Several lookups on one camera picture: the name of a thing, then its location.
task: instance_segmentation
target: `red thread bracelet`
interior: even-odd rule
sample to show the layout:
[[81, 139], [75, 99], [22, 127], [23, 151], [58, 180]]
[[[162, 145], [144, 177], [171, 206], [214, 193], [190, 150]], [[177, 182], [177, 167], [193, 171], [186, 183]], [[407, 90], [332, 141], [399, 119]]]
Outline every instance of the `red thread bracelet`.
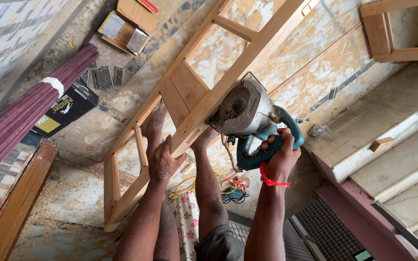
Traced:
[[284, 183], [277, 183], [273, 180], [270, 180], [267, 178], [266, 172], [264, 170], [265, 166], [267, 165], [267, 162], [264, 161], [263, 163], [261, 163], [261, 166], [259, 167], [259, 170], [261, 171], [261, 175], [262, 178], [264, 179], [264, 182], [267, 184], [267, 186], [279, 186], [279, 187], [285, 187], [285, 188], [289, 188], [290, 187], [290, 183], [289, 182], [284, 182]]

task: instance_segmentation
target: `bundle of wooden strips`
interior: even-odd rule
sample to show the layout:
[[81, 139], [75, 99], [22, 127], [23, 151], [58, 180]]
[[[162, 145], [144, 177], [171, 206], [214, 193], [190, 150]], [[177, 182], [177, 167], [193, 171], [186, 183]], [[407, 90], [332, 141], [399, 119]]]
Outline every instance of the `bundle of wooden strips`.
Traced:
[[94, 44], [85, 45], [0, 114], [0, 163], [98, 57]]

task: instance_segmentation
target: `floor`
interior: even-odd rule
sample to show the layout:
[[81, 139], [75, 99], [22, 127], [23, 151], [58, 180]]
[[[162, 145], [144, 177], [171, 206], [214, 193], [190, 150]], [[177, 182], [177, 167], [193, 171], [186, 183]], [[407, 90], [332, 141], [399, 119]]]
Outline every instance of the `floor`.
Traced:
[[[13, 101], [78, 50], [90, 31], [89, 25], [106, 2], [88, 2], [14, 93], [11, 97]], [[227, 17], [260, 30], [283, 2], [236, 0]], [[98, 34], [91, 40], [101, 52], [98, 66], [119, 65], [126, 68], [124, 83], [106, 91], [94, 90], [100, 96], [99, 107], [51, 138], [57, 144], [61, 157], [73, 162], [70, 165], [79, 164], [81, 167], [56, 163], [58, 171], [51, 174], [31, 220], [20, 237], [19, 247], [11, 256], [12, 260], [26, 260], [20, 256], [27, 252], [41, 256], [44, 251], [56, 252], [59, 257], [67, 253], [69, 258], [76, 260], [101, 260], [111, 256], [111, 249], [117, 245], [114, 240], [120, 235], [123, 224], [113, 233], [104, 233], [101, 229], [104, 220], [101, 176], [103, 156], [215, 3], [216, 0], [154, 0], [153, 4], [159, 8], [156, 29], [144, 53], [138, 57], [115, 49], [103, 42]], [[253, 73], [268, 90], [276, 88], [357, 25], [360, 22], [358, 7], [361, 4], [361, 0], [321, 0], [271, 58]], [[417, 46], [418, 8], [392, 12], [390, 15], [396, 46]], [[72, 38], [75, 48], [68, 44]], [[232, 44], [236, 44], [236, 48], [229, 48]], [[190, 64], [211, 86], [241, 54], [244, 46], [233, 35], [215, 30]], [[374, 63], [369, 55], [365, 34], [359, 31], [272, 99], [277, 105], [286, 108], [294, 118], [310, 118], [310, 122], [300, 125], [306, 133], [316, 123], [326, 124], [403, 66]], [[328, 93], [335, 87], [342, 91], [333, 100], [328, 100]], [[175, 127], [167, 116], [163, 136], [174, 132]], [[172, 178], [169, 189], [195, 174], [195, 169], [186, 174], [180, 172], [194, 162], [193, 152], [188, 150], [187, 154], [187, 161]], [[287, 217], [317, 199], [314, 190], [320, 185], [321, 175], [305, 156], [306, 153], [303, 154], [290, 175], [292, 187], [286, 193]], [[208, 156], [215, 171], [222, 176], [230, 174], [229, 157], [222, 144], [216, 143], [210, 147]], [[139, 175], [138, 163], [136, 144], [131, 139], [119, 154], [119, 169], [133, 180]], [[240, 205], [228, 204], [227, 209], [253, 218], [261, 185], [260, 174], [258, 170], [253, 170], [243, 175], [251, 179], [251, 186], [247, 189], [250, 197]], [[123, 192], [129, 184], [122, 182]], [[46, 242], [50, 241], [55, 241], [56, 247], [49, 247], [51, 244]]]

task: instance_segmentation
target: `teal saw body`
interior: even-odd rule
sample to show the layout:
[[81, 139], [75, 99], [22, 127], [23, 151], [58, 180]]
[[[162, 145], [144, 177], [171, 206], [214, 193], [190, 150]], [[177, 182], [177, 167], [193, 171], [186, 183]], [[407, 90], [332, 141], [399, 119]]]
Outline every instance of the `teal saw body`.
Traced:
[[[258, 169], [262, 162], [268, 162], [280, 150], [283, 140], [277, 133], [278, 128], [286, 126], [291, 130], [294, 150], [304, 142], [298, 124], [285, 109], [268, 98], [265, 88], [251, 73], [224, 98], [218, 113], [206, 123], [228, 136], [233, 144], [238, 138], [237, 165], [244, 170]], [[249, 152], [254, 138], [267, 140], [270, 134], [275, 134], [276, 140], [267, 150]]]

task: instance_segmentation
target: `shorts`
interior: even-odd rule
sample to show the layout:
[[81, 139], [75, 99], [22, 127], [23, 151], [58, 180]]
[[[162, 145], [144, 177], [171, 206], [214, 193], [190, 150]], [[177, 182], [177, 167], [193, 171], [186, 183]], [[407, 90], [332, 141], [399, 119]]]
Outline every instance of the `shorts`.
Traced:
[[234, 236], [229, 225], [212, 229], [194, 249], [198, 261], [244, 260], [243, 242]]

